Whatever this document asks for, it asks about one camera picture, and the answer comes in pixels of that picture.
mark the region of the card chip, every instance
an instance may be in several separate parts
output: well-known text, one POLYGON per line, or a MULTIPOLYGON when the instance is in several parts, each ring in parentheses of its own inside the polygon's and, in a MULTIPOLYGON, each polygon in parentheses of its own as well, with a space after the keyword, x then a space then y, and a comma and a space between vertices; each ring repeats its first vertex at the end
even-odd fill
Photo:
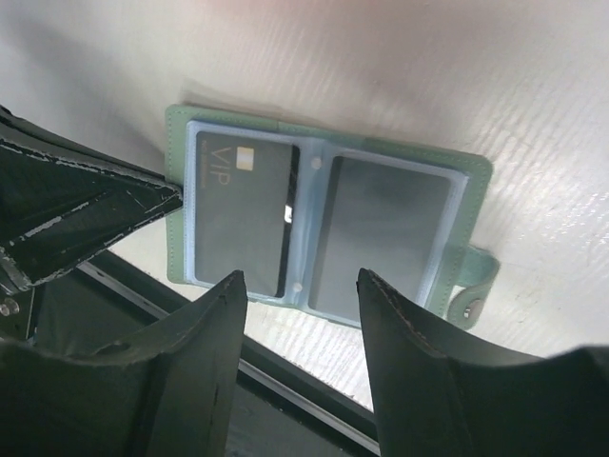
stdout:
POLYGON ((244 169, 246 171, 254 170, 253 148, 244 148, 242 146, 237 148, 237 169, 244 169))

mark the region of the white surface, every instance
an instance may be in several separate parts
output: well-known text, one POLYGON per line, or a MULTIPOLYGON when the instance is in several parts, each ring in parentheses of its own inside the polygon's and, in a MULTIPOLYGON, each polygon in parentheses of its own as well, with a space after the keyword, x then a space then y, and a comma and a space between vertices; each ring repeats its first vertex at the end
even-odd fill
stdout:
MULTIPOLYGON (((609 342, 607 18, 606 0, 4 0, 0 103, 158 171, 176 102, 483 154, 474 242, 502 268, 475 333, 548 355, 609 342)), ((162 277, 163 231, 115 250, 162 277)), ((370 404, 358 331, 252 306, 247 333, 370 404)))

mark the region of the green card holder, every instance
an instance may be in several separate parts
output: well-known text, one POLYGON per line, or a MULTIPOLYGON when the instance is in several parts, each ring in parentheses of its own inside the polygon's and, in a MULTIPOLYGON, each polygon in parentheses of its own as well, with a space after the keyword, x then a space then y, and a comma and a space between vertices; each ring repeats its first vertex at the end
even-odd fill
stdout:
MULTIPOLYGON (((484 157, 453 150, 362 138, 357 135, 217 109, 172 106, 167 109, 166 120, 168 142, 166 178, 169 182, 178 185, 184 184, 187 164, 187 124, 193 120, 294 137, 312 137, 343 148, 361 149, 385 157, 405 159, 413 163, 458 170, 463 173, 467 176, 467 180, 462 199, 424 307, 464 329, 472 328, 480 318, 484 302, 500 266, 489 252, 469 246, 492 175, 492 165, 484 157), (460 287, 462 290, 451 300, 455 287, 460 287)), ((185 213, 179 210, 167 217, 167 278, 170 281, 187 284, 186 255, 185 213)), ((293 308, 320 315, 307 307, 293 305, 293 308)), ((322 317, 335 320, 332 316, 322 317)))

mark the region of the card holder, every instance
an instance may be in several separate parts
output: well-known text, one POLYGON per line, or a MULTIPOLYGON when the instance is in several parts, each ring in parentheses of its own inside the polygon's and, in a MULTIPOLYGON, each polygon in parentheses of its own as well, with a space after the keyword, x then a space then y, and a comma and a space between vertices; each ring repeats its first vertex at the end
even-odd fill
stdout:
POLYGON ((250 300, 358 327, 364 267, 447 315, 484 158, 194 107, 169 108, 167 129, 167 179, 185 195, 167 218, 171 281, 211 287, 242 269, 250 300))

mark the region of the green leather wallet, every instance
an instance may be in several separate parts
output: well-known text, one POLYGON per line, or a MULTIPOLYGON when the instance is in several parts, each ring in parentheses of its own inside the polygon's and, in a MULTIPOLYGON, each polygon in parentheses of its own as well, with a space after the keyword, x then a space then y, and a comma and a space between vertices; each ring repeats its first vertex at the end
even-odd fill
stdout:
POLYGON ((167 218, 170 281, 242 269, 250 300, 357 327, 357 271, 371 268, 453 324, 477 322, 499 270, 468 245, 485 158, 186 106, 167 109, 167 140, 166 178, 185 195, 167 218))

